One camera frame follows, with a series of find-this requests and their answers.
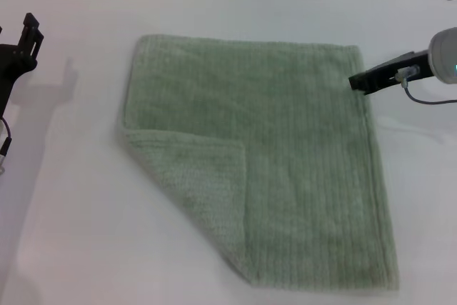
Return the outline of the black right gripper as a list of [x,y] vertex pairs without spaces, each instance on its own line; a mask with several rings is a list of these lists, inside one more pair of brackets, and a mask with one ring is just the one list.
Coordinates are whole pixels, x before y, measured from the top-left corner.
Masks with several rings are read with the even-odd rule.
[[426,50],[410,51],[373,69],[362,71],[348,78],[353,91],[362,91],[369,95],[400,84],[400,79],[417,81],[431,77],[431,68]]

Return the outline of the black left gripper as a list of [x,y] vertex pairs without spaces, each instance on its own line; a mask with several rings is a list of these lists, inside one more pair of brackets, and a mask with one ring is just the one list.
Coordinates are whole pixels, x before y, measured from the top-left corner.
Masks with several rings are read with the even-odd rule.
[[18,46],[1,45],[1,116],[4,115],[17,79],[36,68],[36,59],[44,39],[39,31],[39,22],[32,13],[26,14],[23,24]]

